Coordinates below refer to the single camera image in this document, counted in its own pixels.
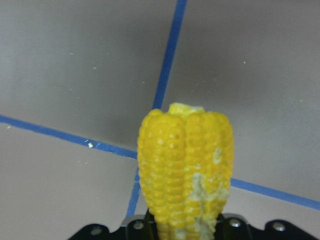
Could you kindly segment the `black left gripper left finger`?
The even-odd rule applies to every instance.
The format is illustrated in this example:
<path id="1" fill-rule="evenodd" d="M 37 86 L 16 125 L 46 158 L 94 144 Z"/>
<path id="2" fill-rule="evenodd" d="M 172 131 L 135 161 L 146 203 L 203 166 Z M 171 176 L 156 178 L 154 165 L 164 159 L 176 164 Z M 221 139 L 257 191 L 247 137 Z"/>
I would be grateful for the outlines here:
<path id="1" fill-rule="evenodd" d="M 155 220 L 148 212 L 125 218 L 122 221 L 126 240 L 154 240 Z"/>

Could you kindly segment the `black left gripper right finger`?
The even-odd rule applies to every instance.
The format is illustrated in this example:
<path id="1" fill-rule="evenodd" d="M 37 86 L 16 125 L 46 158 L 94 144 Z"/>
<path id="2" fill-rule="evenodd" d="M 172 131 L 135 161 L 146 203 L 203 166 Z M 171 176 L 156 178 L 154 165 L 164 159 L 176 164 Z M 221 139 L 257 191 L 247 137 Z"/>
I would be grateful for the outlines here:
<path id="1" fill-rule="evenodd" d="M 239 214 L 220 213 L 214 233 L 215 240 L 249 240 L 247 220 Z"/>

